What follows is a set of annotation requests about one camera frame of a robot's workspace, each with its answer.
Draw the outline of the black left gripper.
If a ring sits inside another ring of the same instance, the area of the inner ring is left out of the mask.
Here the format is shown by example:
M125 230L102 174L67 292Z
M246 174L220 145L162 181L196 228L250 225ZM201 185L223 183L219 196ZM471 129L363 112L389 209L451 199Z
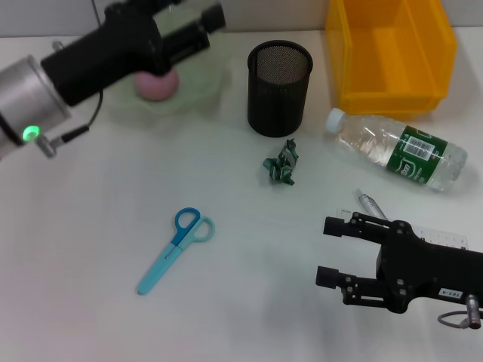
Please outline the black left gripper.
M131 73L164 75L209 48L207 34L225 26L219 2L118 2L106 8L98 29L44 58L41 66L63 101L76 106Z

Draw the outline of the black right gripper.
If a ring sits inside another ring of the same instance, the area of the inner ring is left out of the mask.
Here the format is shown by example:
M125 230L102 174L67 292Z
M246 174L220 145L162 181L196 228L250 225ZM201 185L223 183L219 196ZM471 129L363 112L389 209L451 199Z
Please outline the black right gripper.
M349 221L327 216L325 235L384 241L377 260L377 277L360 278L319 266L315 284L340 288L345 305L384 308L403 314L416 298L464 305L473 295L482 303L482 254L431 244L418 238L407 222L354 213Z

